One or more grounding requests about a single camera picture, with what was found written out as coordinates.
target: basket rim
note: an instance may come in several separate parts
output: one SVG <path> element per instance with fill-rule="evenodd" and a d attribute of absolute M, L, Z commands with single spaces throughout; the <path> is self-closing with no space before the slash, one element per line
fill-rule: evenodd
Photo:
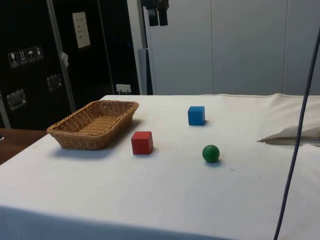
<path fill-rule="evenodd" d="M 63 124 L 66 121 L 68 121 L 71 117 L 73 117 L 73 116 L 81 113 L 85 109 L 89 108 L 91 105 L 93 105 L 95 103 L 101 103 L 101 102 L 105 102 L 105 103 L 107 103 L 107 102 L 108 103 L 130 103 L 130 104 L 133 104 L 133 106 L 128 108 L 128 110 L 125 113 L 120 115 L 119 119 L 117 119 L 115 121 L 115 123 L 112 125 L 112 127 L 107 128 L 103 133 L 79 133 L 79 132 L 69 132 L 69 131 L 61 131 L 61 130 L 55 130 L 54 129 L 57 126 L 60 126 L 61 124 Z M 52 136 L 65 135 L 65 136 L 72 136 L 74 138 L 82 138 L 82 137 L 96 138 L 96 137 L 101 137 L 101 136 L 104 136 L 104 135 L 108 134 L 126 116 L 133 115 L 138 107 L 139 107 L 139 103 L 136 102 L 136 101 L 120 101 L 120 100 L 97 100 L 97 101 L 92 101 L 92 102 L 88 103 L 87 105 L 83 106 L 82 108 L 78 109 L 77 111 L 73 112 L 69 116 L 65 117 L 64 119 L 62 119 L 62 120 L 58 121 L 57 123 L 55 123 L 55 124 L 51 125 L 50 127 L 48 127 L 46 132 L 48 134 L 52 135 Z"/>

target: metal latch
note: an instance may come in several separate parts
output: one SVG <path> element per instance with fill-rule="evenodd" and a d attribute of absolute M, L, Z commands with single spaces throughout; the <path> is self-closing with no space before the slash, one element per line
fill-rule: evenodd
<path fill-rule="evenodd" d="M 51 92 L 62 87 L 62 80 L 60 74 L 49 76 L 46 78 L 46 81 Z"/>
<path fill-rule="evenodd" d="M 11 111 L 17 110 L 27 104 L 25 91 L 20 89 L 6 96 Z"/>

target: red cube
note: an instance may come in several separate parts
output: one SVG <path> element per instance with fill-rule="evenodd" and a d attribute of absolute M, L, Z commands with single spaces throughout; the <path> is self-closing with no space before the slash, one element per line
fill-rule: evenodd
<path fill-rule="evenodd" d="M 133 154 L 151 154 L 154 148 L 151 131 L 136 131 L 132 138 Z"/>

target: white wall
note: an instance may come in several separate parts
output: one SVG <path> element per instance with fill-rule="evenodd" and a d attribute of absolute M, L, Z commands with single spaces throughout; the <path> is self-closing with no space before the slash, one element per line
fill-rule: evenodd
<path fill-rule="evenodd" d="M 138 2 L 128 0 L 140 72 Z M 168 26 L 150 27 L 144 11 L 155 94 L 303 94 L 320 25 L 320 0 L 169 4 Z M 314 95 L 320 95 L 319 59 L 310 91 Z"/>

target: white label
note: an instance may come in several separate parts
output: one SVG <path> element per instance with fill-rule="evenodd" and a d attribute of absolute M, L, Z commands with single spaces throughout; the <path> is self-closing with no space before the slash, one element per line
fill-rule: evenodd
<path fill-rule="evenodd" d="M 84 11 L 72 13 L 72 18 L 78 48 L 80 49 L 86 46 L 90 46 L 91 43 L 89 38 L 86 13 Z"/>

